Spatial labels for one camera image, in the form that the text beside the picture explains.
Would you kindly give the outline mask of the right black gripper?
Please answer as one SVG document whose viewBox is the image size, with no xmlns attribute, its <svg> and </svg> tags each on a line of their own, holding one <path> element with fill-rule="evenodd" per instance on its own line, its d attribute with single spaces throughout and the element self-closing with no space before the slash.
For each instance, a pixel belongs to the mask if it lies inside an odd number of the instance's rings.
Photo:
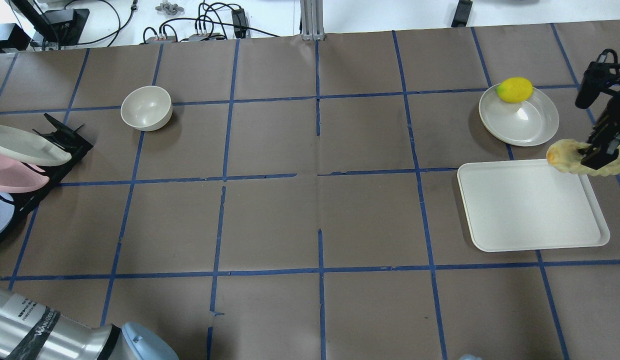
<svg viewBox="0 0 620 360">
<path fill-rule="evenodd" d="M 617 51 L 605 48 L 584 71 L 575 100 L 578 109 L 588 109 L 600 94 L 610 99 L 593 126 L 583 155 L 582 166 L 600 170 L 620 159 L 620 62 Z"/>
</svg>

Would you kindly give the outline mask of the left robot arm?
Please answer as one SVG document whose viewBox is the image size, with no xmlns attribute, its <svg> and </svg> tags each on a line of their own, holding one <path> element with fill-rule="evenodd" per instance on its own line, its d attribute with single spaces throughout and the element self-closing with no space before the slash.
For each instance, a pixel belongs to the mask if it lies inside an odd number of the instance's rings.
<svg viewBox="0 0 620 360">
<path fill-rule="evenodd" d="M 0 360 L 176 360 L 139 323 L 96 328 L 0 287 Z"/>
</svg>

